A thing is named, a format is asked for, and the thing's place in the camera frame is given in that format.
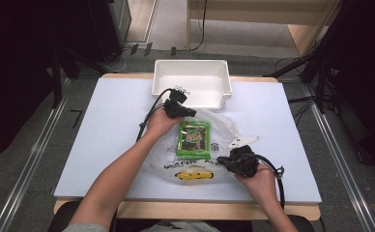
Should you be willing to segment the person's right hand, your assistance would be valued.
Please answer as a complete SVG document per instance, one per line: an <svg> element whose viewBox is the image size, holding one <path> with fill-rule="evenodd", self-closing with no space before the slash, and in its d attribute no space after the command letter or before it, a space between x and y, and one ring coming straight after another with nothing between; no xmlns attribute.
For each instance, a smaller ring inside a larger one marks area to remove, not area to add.
<svg viewBox="0 0 375 232"><path fill-rule="evenodd" d="M245 177L235 174L235 178L245 186L251 197L260 205L277 202L273 171L264 164L259 164L256 174Z"/></svg>

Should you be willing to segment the black metal stand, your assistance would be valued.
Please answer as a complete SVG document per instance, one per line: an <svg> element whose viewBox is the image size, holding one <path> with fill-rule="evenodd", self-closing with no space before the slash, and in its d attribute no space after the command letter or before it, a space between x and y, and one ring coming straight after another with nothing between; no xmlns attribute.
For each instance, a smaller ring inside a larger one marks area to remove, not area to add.
<svg viewBox="0 0 375 232"><path fill-rule="evenodd" d="M53 108L62 100L61 71L64 71L68 78L78 78L79 68L74 62L74 53L66 47L56 48L52 55L52 78L53 78Z"/></svg>

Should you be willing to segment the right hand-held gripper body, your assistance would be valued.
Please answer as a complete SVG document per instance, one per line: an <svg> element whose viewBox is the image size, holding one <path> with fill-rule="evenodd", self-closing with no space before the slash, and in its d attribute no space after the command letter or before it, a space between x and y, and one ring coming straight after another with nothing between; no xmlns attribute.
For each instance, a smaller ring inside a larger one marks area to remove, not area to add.
<svg viewBox="0 0 375 232"><path fill-rule="evenodd" d="M232 141L229 145L231 149L229 157L233 163L233 169L229 171L245 177L255 175L259 161L249 144L256 140L256 137L238 137Z"/></svg>

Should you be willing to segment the metal floor rail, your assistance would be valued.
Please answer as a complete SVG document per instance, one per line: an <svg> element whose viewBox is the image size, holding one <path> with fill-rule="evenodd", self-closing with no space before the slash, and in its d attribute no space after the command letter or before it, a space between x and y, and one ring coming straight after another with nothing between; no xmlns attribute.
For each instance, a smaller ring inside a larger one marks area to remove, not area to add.
<svg viewBox="0 0 375 232"><path fill-rule="evenodd" d="M48 144L51 135L61 117L61 114L67 103L68 95L71 91L73 80L66 79L62 86L62 99L51 110L45 125L33 145L30 156L28 157L18 179L9 194L7 201L0 214L0 232L8 232L14 216L24 198L24 195L33 179L33 176L38 168L38 165L43 157L44 150Z"/></svg>
<svg viewBox="0 0 375 232"><path fill-rule="evenodd" d="M322 113L317 106L312 107L312 112L330 150L332 160L360 221L362 230L364 232L375 232L375 219L334 137L326 114Z"/></svg>

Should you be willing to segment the white plastic bin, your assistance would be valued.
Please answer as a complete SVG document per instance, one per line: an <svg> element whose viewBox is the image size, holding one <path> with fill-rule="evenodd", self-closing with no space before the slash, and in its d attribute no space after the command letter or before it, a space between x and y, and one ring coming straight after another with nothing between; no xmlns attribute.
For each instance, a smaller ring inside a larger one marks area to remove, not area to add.
<svg viewBox="0 0 375 232"><path fill-rule="evenodd" d="M157 60L152 95L179 87L187 94L185 107L221 109L233 91L225 60Z"/></svg>

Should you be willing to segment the green snack packet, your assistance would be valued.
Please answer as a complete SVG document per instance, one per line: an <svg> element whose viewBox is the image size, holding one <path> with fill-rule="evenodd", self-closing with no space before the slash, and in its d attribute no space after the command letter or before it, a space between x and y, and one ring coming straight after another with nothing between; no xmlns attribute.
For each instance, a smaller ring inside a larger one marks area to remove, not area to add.
<svg viewBox="0 0 375 232"><path fill-rule="evenodd" d="M211 157L210 125L205 122L182 122L176 156L183 160L208 160Z"/></svg>

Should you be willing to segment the wooden table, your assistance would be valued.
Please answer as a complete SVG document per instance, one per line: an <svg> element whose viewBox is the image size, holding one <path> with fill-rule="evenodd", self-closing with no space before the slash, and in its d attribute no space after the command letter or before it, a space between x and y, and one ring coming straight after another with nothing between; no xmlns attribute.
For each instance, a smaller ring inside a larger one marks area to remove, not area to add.
<svg viewBox="0 0 375 232"><path fill-rule="evenodd" d="M110 78L153 78L149 74L114 74L108 73L102 77ZM272 77L234 76L231 85L235 81L273 82L279 83ZM65 204L78 201L81 197L57 197L55 206L61 208ZM285 211L289 215L298 215L309 220L316 220L321 212L318 203L285 203ZM259 205L251 197L245 202L231 201L181 201L181 200L135 200L128 196L120 204L117 213L118 218L170 218L170 219L227 219L227 220L257 220L264 218Z"/></svg>

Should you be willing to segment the person's left hand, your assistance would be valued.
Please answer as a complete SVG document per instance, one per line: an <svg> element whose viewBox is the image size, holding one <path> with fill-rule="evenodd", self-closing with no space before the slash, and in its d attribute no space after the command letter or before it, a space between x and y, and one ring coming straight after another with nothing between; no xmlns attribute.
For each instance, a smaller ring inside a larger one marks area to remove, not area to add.
<svg viewBox="0 0 375 232"><path fill-rule="evenodd" d="M163 108L157 109L148 120L147 134L155 138L162 137L184 120L184 117L169 118Z"/></svg>

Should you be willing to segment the person's grey shirt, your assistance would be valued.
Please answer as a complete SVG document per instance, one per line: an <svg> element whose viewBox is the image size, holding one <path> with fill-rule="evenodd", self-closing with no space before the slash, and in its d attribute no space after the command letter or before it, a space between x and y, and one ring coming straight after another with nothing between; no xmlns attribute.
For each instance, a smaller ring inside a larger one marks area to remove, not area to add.
<svg viewBox="0 0 375 232"><path fill-rule="evenodd" d="M98 224L75 223L62 232L108 232ZM221 232L216 227L204 221L160 220L147 228L137 228L135 225L117 225L115 232Z"/></svg>

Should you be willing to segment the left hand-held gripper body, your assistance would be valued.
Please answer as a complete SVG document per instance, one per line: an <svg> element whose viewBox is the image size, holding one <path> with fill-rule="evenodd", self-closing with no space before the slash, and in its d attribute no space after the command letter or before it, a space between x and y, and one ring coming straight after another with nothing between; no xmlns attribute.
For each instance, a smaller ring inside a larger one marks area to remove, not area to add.
<svg viewBox="0 0 375 232"><path fill-rule="evenodd" d="M166 115L169 118L188 116L189 110L183 106L186 99L187 96L184 89L179 86L171 89L169 97L163 105Z"/></svg>

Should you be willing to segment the black tripod stand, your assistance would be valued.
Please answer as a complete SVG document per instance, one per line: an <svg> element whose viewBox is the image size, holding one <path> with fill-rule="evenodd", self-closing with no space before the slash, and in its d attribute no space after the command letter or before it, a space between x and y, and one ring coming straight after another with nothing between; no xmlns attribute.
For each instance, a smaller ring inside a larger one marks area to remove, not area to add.
<svg viewBox="0 0 375 232"><path fill-rule="evenodd" d="M325 113L325 81L326 74L330 71L329 61L331 48L335 45L336 36L340 33L343 22L349 17L351 4L354 3L354 0L338 1L340 2L340 6L337 10L337 14L319 42L314 45L305 56L297 58L293 63L286 65L278 71L265 74L265 77L278 78L291 70L295 70L301 65L304 65L304 70L301 72L300 80L302 83L310 83L314 78L317 78L317 86L313 102L322 114Z"/></svg>

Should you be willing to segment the white smiley plastic bag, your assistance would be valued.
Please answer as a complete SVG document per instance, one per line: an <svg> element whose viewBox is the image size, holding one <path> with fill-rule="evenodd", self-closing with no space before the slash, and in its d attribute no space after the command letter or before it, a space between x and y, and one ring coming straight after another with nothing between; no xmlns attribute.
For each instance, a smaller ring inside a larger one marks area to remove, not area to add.
<svg viewBox="0 0 375 232"><path fill-rule="evenodd" d="M151 150L147 164L151 171L168 183L198 185L222 182L228 171L217 157L228 157L228 146L239 137L236 124L228 117L210 110L198 110L184 121L205 122L210 125L209 159L179 159L176 156L180 124L175 125Z"/></svg>

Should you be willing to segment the white board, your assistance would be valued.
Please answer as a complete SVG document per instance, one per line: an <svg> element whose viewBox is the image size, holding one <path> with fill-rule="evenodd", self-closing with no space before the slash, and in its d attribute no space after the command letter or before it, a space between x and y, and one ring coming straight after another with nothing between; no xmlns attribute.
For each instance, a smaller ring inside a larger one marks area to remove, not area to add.
<svg viewBox="0 0 375 232"><path fill-rule="evenodd" d="M154 102L152 80L99 79L65 168L57 197L81 197L108 164L136 140L139 125ZM318 203L321 196L281 84L235 81L233 95L220 114L232 119L240 135L256 137L254 153L284 169L289 203ZM167 181L144 165L128 197L137 200L245 202L250 196L230 172L212 180Z"/></svg>

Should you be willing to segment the light wooden shelf unit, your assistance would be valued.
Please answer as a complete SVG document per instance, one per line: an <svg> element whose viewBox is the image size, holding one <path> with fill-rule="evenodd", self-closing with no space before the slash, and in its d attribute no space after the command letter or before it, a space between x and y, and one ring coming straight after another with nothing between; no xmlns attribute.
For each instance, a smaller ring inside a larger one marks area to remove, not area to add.
<svg viewBox="0 0 375 232"><path fill-rule="evenodd" d="M315 45L325 26L337 16L342 0L187 0L186 46L192 19L205 10L209 20L286 24L301 56Z"/></svg>

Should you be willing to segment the dark cabinet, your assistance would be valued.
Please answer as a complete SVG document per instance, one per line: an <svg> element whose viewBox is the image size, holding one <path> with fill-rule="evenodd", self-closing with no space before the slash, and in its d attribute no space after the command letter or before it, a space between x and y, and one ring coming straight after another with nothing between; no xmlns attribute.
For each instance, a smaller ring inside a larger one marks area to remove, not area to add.
<svg viewBox="0 0 375 232"><path fill-rule="evenodd" d="M119 41L123 44L126 41L131 24L129 1L107 0L107 4L118 33Z"/></svg>

